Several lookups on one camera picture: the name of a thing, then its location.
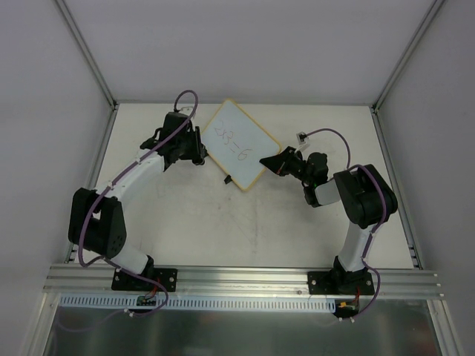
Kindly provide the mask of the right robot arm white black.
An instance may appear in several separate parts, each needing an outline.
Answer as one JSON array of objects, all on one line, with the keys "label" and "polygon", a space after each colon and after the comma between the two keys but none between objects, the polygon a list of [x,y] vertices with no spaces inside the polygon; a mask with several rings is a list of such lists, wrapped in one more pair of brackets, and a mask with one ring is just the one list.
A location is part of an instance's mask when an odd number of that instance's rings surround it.
[{"label": "right robot arm white black", "polygon": [[260,159],[272,173],[298,179],[308,205],[317,208],[341,202],[349,220],[344,245],[326,272],[311,271],[307,284],[311,295],[374,295],[377,285],[366,261],[375,232],[397,212],[392,188],[373,165],[359,165],[328,176],[327,155],[301,152],[287,147],[283,152]]}]

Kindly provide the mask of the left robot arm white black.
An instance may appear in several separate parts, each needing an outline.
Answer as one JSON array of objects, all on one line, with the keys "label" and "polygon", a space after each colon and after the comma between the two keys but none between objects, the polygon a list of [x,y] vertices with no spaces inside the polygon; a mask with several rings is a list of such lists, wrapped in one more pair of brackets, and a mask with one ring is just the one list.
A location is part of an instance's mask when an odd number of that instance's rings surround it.
[{"label": "left robot arm white black", "polygon": [[125,207],[138,190],[178,160],[203,165],[206,155],[200,128],[193,126],[191,118],[177,111],[167,113],[163,126],[141,144],[138,157],[118,177],[102,186],[75,192],[69,241],[129,271],[129,280],[138,289],[151,287],[155,280],[154,261],[128,244]]}]

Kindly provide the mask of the yellow framed whiteboard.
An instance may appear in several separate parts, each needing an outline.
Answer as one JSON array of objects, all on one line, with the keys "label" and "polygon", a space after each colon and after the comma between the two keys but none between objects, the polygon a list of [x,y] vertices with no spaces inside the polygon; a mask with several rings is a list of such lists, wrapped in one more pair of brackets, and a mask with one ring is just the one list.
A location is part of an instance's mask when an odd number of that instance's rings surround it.
[{"label": "yellow framed whiteboard", "polygon": [[281,152],[280,142],[231,99],[220,105],[201,139],[209,156],[242,191],[264,172],[260,160]]}]

